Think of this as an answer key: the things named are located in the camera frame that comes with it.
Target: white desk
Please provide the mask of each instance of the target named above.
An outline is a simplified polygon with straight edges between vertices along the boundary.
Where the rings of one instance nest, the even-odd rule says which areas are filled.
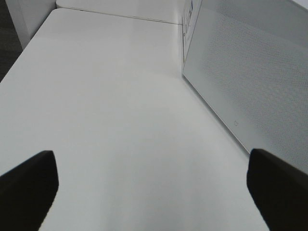
[[[53,11],[0,83],[0,174],[54,150],[41,231],[265,231],[248,157],[181,77],[180,26]]]
[[[57,0],[57,8],[181,24],[185,0]]]

